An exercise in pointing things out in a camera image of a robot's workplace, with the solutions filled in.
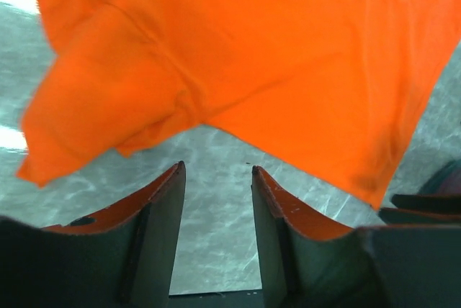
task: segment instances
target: gray table surface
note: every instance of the gray table surface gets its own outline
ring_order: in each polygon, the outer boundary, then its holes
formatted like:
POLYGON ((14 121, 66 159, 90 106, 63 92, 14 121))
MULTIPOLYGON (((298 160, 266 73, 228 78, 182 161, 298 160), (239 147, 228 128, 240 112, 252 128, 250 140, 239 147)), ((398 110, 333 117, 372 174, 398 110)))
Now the gray table surface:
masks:
MULTIPOLYGON (((19 118, 53 60, 35 0, 0 0, 0 214, 37 226, 65 224, 144 186, 178 160, 187 192, 172 294, 261 286, 251 206, 251 166, 265 167, 288 191, 350 226, 380 224, 348 194, 231 135, 198 127, 131 159, 110 151, 39 190, 14 176, 25 154, 19 118)), ((461 157, 461 47, 434 90, 388 195, 412 194, 441 165, 461 157)))

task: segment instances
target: marbled surface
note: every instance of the marbled surface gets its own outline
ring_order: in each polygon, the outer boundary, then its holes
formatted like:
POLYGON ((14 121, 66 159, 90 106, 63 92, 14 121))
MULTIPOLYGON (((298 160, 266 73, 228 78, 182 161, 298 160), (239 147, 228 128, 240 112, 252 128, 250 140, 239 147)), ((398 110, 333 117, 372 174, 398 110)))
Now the marbled surface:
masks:
MULTIPOLYGON (((187 192, 172 294, 260 287, 251 166, 347 225, 377 224, 365 204, 221 131, 198 127, 126 160, 111 151, 38 190, 15 178, 25 143, 19 118, 53 59, 35 0, 0 0, 0 214, 37 226, 65 224, 144 186, 184 160, 187 192)), ((461 157, 461 47, 445 69, 388 195, 414 193, 441 165, 461 157)))

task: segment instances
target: orange fabric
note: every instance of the orange fabric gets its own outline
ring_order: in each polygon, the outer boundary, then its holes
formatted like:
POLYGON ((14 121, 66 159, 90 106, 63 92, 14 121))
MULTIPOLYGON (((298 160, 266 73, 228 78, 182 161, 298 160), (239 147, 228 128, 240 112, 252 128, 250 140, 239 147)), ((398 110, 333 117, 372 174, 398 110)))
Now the orange fabric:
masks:
POLYGON ((38 0, 57 52, 19 177, 220 128, 380 205, 461 37, 461 0, 38 0))

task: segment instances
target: gray tabletop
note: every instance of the gray tabletop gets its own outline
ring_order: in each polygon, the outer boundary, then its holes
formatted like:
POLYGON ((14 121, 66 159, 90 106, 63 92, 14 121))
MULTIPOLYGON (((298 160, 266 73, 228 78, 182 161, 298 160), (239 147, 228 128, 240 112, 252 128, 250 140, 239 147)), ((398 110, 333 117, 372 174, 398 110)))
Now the gray tabletop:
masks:
MULTIPOLYGON (((14 176, 25 154, 19 118, 52 60, 35 0, 0 0, 0 214, 37 226, 65 224, 123 198, 184 160, 187 192, 172 294, 261 286, 252 165, 263 166, 288 191, 340 222, 381 223, 350 195, 209 127, 177 135, 129 160, 110 151, 42 190, 20 181, 14 176)), ((434 90, 388 196, 416 192, 442 164, 461 157, 460 71, 461 47, 434 90)))

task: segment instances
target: cloth fold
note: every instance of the cloth fold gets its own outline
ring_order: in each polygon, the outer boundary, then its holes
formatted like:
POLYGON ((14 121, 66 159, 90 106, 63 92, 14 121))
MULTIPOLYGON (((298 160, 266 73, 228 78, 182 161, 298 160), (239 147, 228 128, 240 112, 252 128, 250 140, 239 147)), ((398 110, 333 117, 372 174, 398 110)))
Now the cloth fold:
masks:
POLYGON ((378 208, 461 0, 38 0, 57 53, 22 120, 44 185, 198 124, 378 208))

